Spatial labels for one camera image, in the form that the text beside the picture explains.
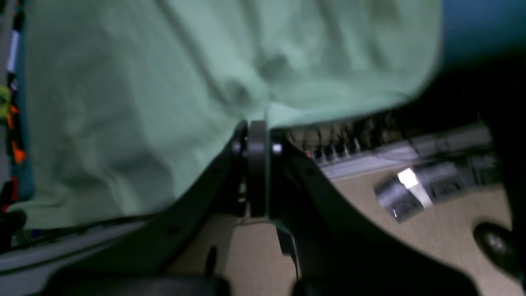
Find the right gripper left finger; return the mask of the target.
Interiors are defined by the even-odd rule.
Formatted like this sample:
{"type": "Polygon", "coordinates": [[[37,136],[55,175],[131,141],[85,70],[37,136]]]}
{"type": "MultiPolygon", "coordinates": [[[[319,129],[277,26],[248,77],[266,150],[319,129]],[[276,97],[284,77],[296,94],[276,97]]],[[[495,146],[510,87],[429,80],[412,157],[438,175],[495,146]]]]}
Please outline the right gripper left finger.
{"type": "Polygon", "coordinates": [[[242,121],[194,185],[115,244],[61,268],[47,296],[229,296],[219,276],[237,219],[267,211],[268,135],[242,121]]]}

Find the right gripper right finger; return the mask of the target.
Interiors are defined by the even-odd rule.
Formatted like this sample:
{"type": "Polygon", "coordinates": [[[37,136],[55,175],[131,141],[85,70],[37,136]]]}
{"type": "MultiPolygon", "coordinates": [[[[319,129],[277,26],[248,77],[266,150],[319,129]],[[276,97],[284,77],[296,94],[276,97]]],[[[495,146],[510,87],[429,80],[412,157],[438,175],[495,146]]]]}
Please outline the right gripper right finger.
{"type": "Polygon", "coordinates": [[[281,131],[269,135],[269,217],[293,236],[293,296],[477,296],[456,268],[374,225],[281,131]]]}

